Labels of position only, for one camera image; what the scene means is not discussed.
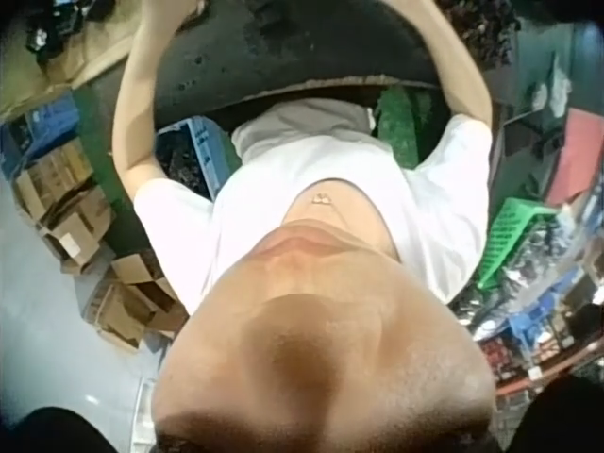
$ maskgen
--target hand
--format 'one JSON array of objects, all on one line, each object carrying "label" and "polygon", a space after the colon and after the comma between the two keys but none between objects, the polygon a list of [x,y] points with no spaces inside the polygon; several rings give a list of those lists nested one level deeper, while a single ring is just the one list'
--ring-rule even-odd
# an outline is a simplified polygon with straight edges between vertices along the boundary
[{"label": "hand", "polygon": [[201,14],[209,0],[142,0],[141,28],[154,38],[170,40],[185,20]]}]

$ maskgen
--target red cloth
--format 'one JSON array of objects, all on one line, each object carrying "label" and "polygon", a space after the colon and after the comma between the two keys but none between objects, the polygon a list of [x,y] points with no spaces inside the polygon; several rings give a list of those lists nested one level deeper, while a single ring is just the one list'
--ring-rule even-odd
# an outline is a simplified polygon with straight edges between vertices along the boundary
[{"label": "red cloth", "polygon": [[566,145],[547,196],[547,204],[559,206],[588,190],[596,176],[604,150],[604,117],[570,109],[566,122]]}]

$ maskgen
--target green plastic crate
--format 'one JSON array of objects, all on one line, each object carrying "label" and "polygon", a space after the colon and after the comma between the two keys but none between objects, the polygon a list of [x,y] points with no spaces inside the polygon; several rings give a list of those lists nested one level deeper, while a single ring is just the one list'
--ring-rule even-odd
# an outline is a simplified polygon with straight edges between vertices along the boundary
[{"label": "green plastic crate", "polygon": [[478,266],[478,288],[488,290],[497,285],[497,271],[506,262],[535,216],[553,216],[557,213],[557,209],[543,203],[508,198],[491,226],[484,255]]}]

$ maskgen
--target necklace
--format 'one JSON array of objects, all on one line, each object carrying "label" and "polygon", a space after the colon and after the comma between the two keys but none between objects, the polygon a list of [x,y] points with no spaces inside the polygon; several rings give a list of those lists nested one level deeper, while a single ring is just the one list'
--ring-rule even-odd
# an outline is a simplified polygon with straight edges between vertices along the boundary
[{"label": "necklace", "polygon": [[331,205],[331,198],[326,193],[318,193],[312,198],[313,205]]}]

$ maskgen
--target pile of parts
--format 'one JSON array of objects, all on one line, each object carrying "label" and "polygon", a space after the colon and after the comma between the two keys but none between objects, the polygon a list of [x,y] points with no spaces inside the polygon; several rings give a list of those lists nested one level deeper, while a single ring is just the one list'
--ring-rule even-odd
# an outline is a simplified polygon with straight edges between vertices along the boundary
[{"label": "pile of parts", "polygon": [[510,0],[436,0],[482,69],[512,62],[512,38],[520,29]]}]

